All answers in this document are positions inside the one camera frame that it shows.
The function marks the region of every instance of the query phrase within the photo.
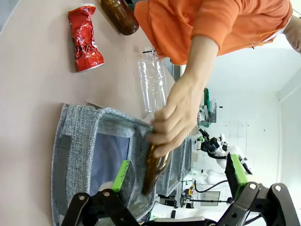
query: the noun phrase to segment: green gripper pad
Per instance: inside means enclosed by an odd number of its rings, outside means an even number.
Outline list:
[[[228,154],[225,174],[228,179],[232,197],[237,199],[248,183],[245,169],[240,163],[237,154]]]
[[[126,174],[127,174],[127,170],[128,170],[128,167],[130,165],[130,161],[129,160],[124,160],[121,164],[121,167],[119,169],[119,172],[115,178],[115,181],[112,185],[112,190],[114,192],[119,192],[121,190],[121,187],[122,187],[122,184],[123,184],[123,181],[126,177]]]

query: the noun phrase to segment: screw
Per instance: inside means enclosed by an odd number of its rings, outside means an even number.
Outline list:
[[[276,185],[276,186],[275,186],[275,189],[276,189],[277,191],[279,191],[279,192],[281,191],[281,187],[280,187],[279,185]]]
[[[256,188],[256,184],[250,184],[250,188],[254,190]]]

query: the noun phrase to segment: person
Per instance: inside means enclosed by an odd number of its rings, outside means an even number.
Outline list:
[[[160,56],[186,64],[147,137],[159,145],[156,157],[181,145],[196,125],[216,56],[270,43],[280,33],[301,53],[301,20],[289,0],[141,0],[134,14]]]

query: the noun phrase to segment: finger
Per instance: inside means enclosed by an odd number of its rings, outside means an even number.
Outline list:
[[[165,121],[175,111],[176,105],[166,104],[160,111],[155,112],[155,121]]]
[[[156,158],[160,158],[165,156],[167,153],[173,151],[174,149],[176,149],[177,147],[179,147],[181,145],[181,143],[184,141],[184,139],[186,138],[186,136],[189,134],[190,132],[190,128],[184,128],[170,143],[167,143],[165,145],[161,145],[159,146],[155,152],[154,152],[154,156]]]
[[[152,126],[156,133],[168,134],[179,123],[180,119],[181,119],[181,110],[177,107],[167,120],[165,121],[154,120],[152,122]]]
[[[155,145],[170,143],[185,128],[185,122],[180,120],[169,133],[153,133],[147,136],[147,141]]]

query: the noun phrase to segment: orange sleeve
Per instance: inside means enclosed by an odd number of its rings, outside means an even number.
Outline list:
[[[241,0],[203,0],[194,21],[192,36],[207,36],[221,48],[241,8]]]

